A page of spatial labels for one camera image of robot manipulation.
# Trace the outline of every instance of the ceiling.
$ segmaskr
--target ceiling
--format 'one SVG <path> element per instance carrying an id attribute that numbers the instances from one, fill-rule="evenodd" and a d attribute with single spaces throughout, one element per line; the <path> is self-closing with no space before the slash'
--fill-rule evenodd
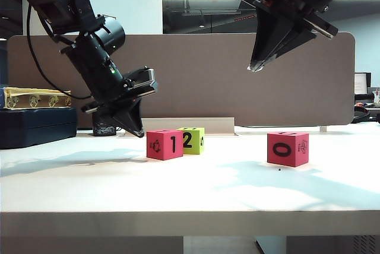
<path id="1" fill-rule="evenodd" d="M 22 33 L 22 0 L 0 0 L 0 39 L 9 39 Z"/>
<path id="2" fill-rule="evenodd" d="M 336 21 L 376 13 L 379 0 L 335 0 L 323 18 Z M 244 33 L 256 27 L 255 9 L 239 0 L 163 0 L 164 33 Z"/>

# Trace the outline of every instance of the robotic arm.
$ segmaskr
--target robotic arm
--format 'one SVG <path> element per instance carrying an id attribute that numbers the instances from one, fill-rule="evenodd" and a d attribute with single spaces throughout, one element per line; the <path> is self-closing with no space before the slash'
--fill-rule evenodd
<path id="1" fill-rule="evenodd" d="M 48 35 L 68 45 L 61 53 L 69 57 L 95 99 L 82 110 L 97 112 L 109 125 L 144 136 L 141 98 L 155 93 L 157 83 L 151 68 L 122 75 L 113 63 L 110 55 L 125 42 L 122 26 L 112 17 L 95 16 L 90 0 L 28 1 L 28 18 L 33 6 Z M 62 36 L 70 32 L 79 32 L 74 42 Z"/>
<path id="2" fill-rule="evenodd" d="M 316 15 L 332 0 L 243 0 L 256 7 L 258 28 L 249 70 L 265 64 L 316 38 L 312 30 L 333 38 L 338 29 Z"/>

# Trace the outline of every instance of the table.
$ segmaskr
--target table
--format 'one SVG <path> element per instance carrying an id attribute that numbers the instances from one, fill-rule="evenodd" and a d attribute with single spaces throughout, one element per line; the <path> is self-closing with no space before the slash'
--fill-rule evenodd
<path id="1" fill-rule="evenodd" d="M 76 138 L 0 151 L 3 237 L 380 234 L 380 125 L 310 132 L 309 163 L 266 163 L 267 132 L 206 136 L 159 161 L 145 138 Z"/>

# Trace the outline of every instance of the gold patterned book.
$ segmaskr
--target gold patterned book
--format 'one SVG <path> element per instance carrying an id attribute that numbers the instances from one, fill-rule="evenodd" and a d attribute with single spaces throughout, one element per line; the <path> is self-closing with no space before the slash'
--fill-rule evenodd
<path id="1" fill-rule="evenodd" d="M 0 88 L 0 109 L 42 109 L 71 107 L 71 98 L 50 89 Z"/>

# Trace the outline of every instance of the gray divider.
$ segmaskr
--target gray divider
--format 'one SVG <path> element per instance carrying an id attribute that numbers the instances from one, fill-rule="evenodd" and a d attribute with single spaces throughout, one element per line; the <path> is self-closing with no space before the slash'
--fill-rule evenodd
<path id="1" fill-rule="evenodd" d="M 122 72 L 156 70 L 159 92 L 142 101 L 145 118 L 234 117 L 237 125 L 344 125 L 353 118 L 354 38 L 339 33 L 247 71 L 255 34 L 127 35 L 113 60 Z M 46 74 L 65 90 L 88 89 L 48 36 L 32 37 Z M 25 36 L 8 44 L 9 83 L 50 88 L 39 76 Z M 73 101 L 80 107 L 84 101 Z M 91 126 L 80 111 L 79 125 Z"/>

